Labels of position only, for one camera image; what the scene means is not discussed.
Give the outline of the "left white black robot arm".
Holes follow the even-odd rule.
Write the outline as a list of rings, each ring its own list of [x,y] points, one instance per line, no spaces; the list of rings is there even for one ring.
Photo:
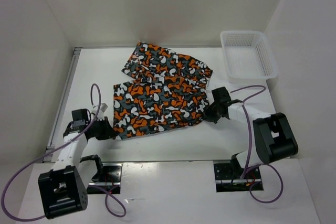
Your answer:
[[[38,177],[45,217],[54,219],[83,211],[88,205],[87,188],[91,181],[104,178],[105,169],[98,154],[83,156],[90,139],[108,140],[116,136],[102,108],[94,106],[72,111],[72,121],[63,133],[64,147],[50,171]]]

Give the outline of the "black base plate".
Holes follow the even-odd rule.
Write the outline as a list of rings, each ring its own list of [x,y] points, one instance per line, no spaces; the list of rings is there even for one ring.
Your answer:
[[[111,191],[112,194],[120,194],[122,168],[122,163],[103,163],[102,173],[94,175],[93,180],[89,183],[88,194],[103,194],[95,186]]]
[[[249,171],[244,179],[240,179],[239,175],[234,175],[230,163],[227,161],[214,162],[214,176],[216,184],[216,192],[241,192],[262,191],[262,179],[258,168]]]

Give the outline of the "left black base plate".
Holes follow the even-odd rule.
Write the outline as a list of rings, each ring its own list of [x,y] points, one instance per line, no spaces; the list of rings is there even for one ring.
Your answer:
[[[122,163],[103,163],[102,173],[94,175],[93,180],[89,183],[88,194],[103,194],[95,186],[111,191],[112,194],[120,194],[122,168]]]

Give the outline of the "white plastic basket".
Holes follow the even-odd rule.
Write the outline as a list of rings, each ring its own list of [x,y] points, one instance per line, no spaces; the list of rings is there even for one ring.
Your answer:
[[[225,67],[231,83],[259,83],[278,76],[278,67],[266,35],[260,31],[220,33]]]

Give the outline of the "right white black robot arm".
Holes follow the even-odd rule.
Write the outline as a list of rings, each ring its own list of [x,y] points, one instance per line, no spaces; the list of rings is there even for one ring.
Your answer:
[[[204,111],[204,120],[217,123],[219,119],[240,122],[247,126],[248,149],[234,154],[230,172],[243,178],[250,168],[269,165],[298,154],[299,147],[285,114],[270,114],[247,105],[266,90],[262,85],[250,85],[233,91],[225,87],[212,90],[213,103]]]

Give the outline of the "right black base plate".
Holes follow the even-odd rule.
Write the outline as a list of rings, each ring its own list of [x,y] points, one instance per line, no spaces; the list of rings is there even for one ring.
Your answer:
[[[244,179],[240,179],[239,175],[234,175],[230,163],[227,161],[214,162],[214,176],[216,184],[216,192],[241,192],[262,191],[262,179],[258,168],[249,171]]]

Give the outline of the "orange camouflage shorts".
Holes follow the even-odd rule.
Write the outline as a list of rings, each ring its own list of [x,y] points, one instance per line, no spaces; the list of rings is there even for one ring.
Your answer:
[[[122,72],[132,80],[113,87],[113,130],[126,140],[203,121],[212,69],[190,55],[137,43]]]

